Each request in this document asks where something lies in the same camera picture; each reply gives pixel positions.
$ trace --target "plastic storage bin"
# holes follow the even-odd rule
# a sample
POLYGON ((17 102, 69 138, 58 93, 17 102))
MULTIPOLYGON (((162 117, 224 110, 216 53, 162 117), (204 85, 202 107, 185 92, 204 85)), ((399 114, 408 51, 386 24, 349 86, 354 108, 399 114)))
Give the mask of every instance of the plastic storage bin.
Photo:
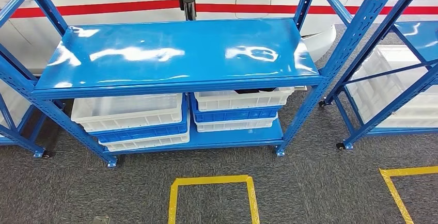
MULTIPOLYGON (((6 107, 12 117, 15 126, 19 126, 23 121, 23 117, 30 107, 30 102, 21 96, 14 89, 9 87, 5 82, 0 80, 0 93, 2 94, 3 100, 5 101, 6 107)), ((0 124, 9 128, 8 123, 0 113, 0 124)))
POLYGON ((195 96, 190 94, 190 104, 195 122, 219 122, 242 119, 273 118, 282 106, 199 111, 195 96))
POLYGON ((288 96, 293 92, 293 87, 278 87, 271 92, 238 94, 230 90, 202 91, 194 94, 199 111, 212 111, 285 105, 288 96))
MULTIPOLYGON (((378 45, 352 79, 419 63, 405 45, 378 45)), ((347 85, 364 122, 369 121, 427 72, 425 67, 347 85)), ((407 102, 377 127, 438 127, 438 86, 407 102)))
POLYGON ((181 122, 182 93, 75 99, 71 120, 85 131, 181 122))
POLYGON ((182 98, 181 112, 182 121, 178 123, 160 124, 154 126, 134 127, 130 129, 108 130, 90 132, 90 135, 96 136, 100 142, 113 142, 121 140, 131 140, 148 138, 154 136, 177 135, 187 132, 187 113, 188 105, 186 97, 182 98))
POLYGON ((99 141, 99 144, 104 145, 109 151, 121 151, 140 148, 150 148, 165 145, 173 145, 179 143, 186 143, 190 141, 190 113, 187 114, 187 132, 177 135, 164 135, 141 139, 122 140, 115 142, 99 141))
POLYGON ((260 129, 263 127, 271 127, 272 122, 277 118, 278 115, 276 115, 273 118, 246 119, 246 120, 221 121, 221 122, 195 122, 195 123, 198 132, 246 130, 246 129, 260 129))

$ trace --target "black post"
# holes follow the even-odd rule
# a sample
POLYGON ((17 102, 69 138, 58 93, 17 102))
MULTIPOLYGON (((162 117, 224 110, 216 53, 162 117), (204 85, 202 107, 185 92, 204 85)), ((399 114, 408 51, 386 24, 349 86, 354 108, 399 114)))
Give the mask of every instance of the black post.
POLYGON ((179 0, 180 8, 184 11, 185 19, 188 21, 196 20, 195 0, 179 0))

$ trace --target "caster wheel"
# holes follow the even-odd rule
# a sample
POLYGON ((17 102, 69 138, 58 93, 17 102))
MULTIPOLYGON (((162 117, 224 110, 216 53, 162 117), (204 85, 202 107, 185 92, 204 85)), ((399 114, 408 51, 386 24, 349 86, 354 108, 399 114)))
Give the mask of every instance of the caster wheel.
POLYGON ((345 150, 345 145, 344 145, 342 142, 336 144, 336 147, 337 147, 337 149, 339 149, 339 150, 345 150))
POLYGON ((325 105, 327 105, 327 103, 325 102, 325 100, 320 101, 318 104, 319 104, 319 107, 324 107, 325 105))
POLYGON ((51 152, 51 151, 44 151, 44 153, 42 154, 41 158, 51 158, 55 156, 55 152, 51 152))

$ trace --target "blue shelf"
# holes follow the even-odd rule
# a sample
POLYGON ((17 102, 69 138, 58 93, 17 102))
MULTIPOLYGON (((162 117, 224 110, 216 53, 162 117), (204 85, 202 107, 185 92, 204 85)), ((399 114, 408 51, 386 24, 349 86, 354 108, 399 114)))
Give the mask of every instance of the blue shelf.
POLYGON ((379 135, 414 135, 414 134, 429 134, 437 133, 438 127, 375 127, 368 136, 379 135))
POLYGON ((69 26, 45 99, 317 85, 292 18, 69 26))
POLYGON ((393 31, 421 62, 438 59, 438 21, 396 22, 393 31))
POLYGON ((149 153, 173 150, 208 149, 208 148, 231 148, 248 146, 279 145, 283 142, 283 132, 280 122, 275 119, 272 127, 251 130, 231 130, 218 132, 197 132, 193 119, 190 123, 190 141, 187 143, 160 146, 152 148, 124 150, 110 152, 105 149, 104 153, 112 155, 130 153, 149 153))

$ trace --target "red stripe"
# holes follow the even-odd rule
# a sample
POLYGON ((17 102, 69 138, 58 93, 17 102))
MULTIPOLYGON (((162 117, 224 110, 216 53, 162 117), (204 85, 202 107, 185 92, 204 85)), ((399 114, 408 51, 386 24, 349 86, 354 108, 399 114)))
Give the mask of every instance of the red stripe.
MULTIPOLYGON (((81 14, 97 14, 97 13, 113 13, 126 11, 144 11, 178 8, 178 0, 163 0, 163 1, 140 1, 140 2, 124 2, 124 3, 109 3, 109 4, 91 4, 91 5, 76 5, 76 6, 59 6, 57 7, 62 15, 81 15, 81 14)), ((347 10, 355 14, 359 9, 358 6, 347 6, 347 10)), ((380 14, 388 14, 392 6, 383 8, 380 14)), ((240 12, 240 13, 295 13, 296 6, 286 5, 236 5, 236 4, 196 4, 198 12, 240 12)), ((330 6, 311 6, 310 14, 335 14, 330 6)), ((438 14, 438 6, 410 6, 403 14, 438 14)), ((40 8, 20 8, 12 18, 35 18, 44 17, 44 13, 40 8)))
MULTIPOLYGON (((91 4, 77 6, 58 6, 56 7, 61 15, 83 15, 97 13, 113 13, 125 11, 145 11, 159 10, 169 8, 179 8, 179 0, 164 1, 140 1, 140 2, 123 2, 109 4, 91 4)), ((20 8, 12 15, 12 18, 35 18, 44 17, 44 13, 39 7, 20 8)))

